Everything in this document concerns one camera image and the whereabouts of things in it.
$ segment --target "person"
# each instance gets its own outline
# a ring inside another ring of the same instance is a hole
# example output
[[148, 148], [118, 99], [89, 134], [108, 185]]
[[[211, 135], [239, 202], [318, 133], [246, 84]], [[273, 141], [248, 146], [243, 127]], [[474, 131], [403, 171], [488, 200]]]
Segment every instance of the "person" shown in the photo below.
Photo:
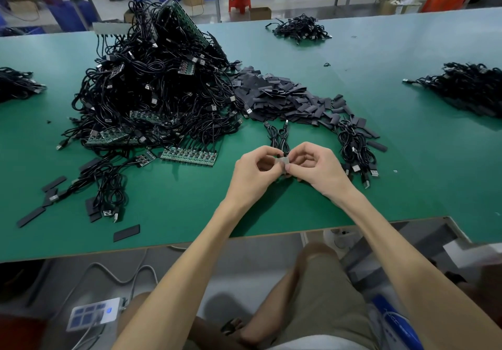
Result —
[[284, 170], [310, 183], [359, 227], [426, 350], [502, 348], [502, 330], [389, 224], [352, 185], [330, 149], [300, 144], [286, 165], [275, 156], [283, 153], [264, 146], [235, 163], [225, 199], [207, 226], [159, 285], [136, 296], [123, 313], [113, 350], [179, 350], [187, 338], [200, 350], [242, 350], [271, 336], [277, 337], [274, 350], [378, 347], [362, 296], [336, 253], [321, 243], [305, 246], [251, 321], [231, 336], [196, 317], [225, 241]]

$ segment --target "white power strip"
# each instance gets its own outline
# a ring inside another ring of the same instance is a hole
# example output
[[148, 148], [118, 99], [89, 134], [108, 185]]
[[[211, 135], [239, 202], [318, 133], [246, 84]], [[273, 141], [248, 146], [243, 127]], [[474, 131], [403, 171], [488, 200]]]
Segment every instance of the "white power strip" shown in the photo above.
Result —
[[92, 325], [97, 326], [115, 321], [123, 302], [123, 297], [116, 297], [110, 300], [74, 307], [71, 311], [66, 331], [87, 329]]

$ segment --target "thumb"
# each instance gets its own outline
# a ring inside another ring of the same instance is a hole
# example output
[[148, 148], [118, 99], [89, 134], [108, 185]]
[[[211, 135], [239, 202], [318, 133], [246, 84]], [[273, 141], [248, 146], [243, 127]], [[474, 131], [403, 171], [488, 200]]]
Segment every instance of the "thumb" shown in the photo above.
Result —
[[267, 174], [269, 181], [274, 182], [281, 176], [281, 174], [283, 174], [283, 171], [284, 171], [284, 162], [278, 161], [274, 164], [272, 169], [267, 170], [265, 173]]
[[310, 174], [312, 172], [311, 168], [304, 168], [303, 166], [296, 164], [286, 164], [286, 171], [297, 178], [303, 179], [310, 182]]

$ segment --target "green table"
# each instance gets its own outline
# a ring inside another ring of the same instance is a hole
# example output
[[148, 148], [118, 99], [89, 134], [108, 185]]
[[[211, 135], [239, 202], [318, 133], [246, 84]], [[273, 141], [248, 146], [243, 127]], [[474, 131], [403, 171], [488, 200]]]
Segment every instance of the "green table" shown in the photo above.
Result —
[[[290, 77], [320, 97], [345, 95], [354, 112], [381, 135], [380, 179], [364, 191], [391, 221], [450, 215], [473, 242], [502, 241], [499, 155], [502, 122], [458, 112], [429, 92], [401, 83], [440, 71], [443, 62], [501, 66], [501, 9], [323, 21], [333, 36], [297, 46], [264, 29], [266, 22], [201, 26], [230, 60]], [[47, 208], [19, 229], [16, 221], [40, 206], [40, 188], [60, 175], [78, 176], [94, 156], [78, 142], [56, 151], [71, 127], [70, 106], [96, 57], [91, 32], [0, 39], [2, 66], [33, 71], [45, 94], [0, 105], [2, 220], [0, 261], [46, 258], [192, 241], [223, 199], [235, 161], [267, 144], [259, 122], [245, 121], [223, 140], [213, 168], [156, 160], [125, 171], [129, 204], [122, 222], [90, 223], [84, 200], [95, 186]], [[323, 67], [325, 62], [330, 67]], [[323, 127], [292, 124], [293, 147], [311, 141], [340, 149]], [[61, 187], [68, 186], [70, 181]], [[361, 181], [355, 178], [361, 188]], [[115, 231], [141, 224], [141, 233], [113, 243]], [[346, 226], [350, 219], [310, 186], [286, 180], [271, 186], [233, 236]]]

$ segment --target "khaki shorts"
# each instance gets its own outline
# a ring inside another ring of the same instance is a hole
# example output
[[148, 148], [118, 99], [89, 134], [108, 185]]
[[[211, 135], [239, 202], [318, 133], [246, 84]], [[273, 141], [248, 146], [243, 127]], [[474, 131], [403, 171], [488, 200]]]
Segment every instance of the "khaki shorts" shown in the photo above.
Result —
[[378, 349], [362, 295], [350, 283], [339, 260], [329, 254], [319, 254], [308, 261], [281, 333], [272, 346], [316, 334]]

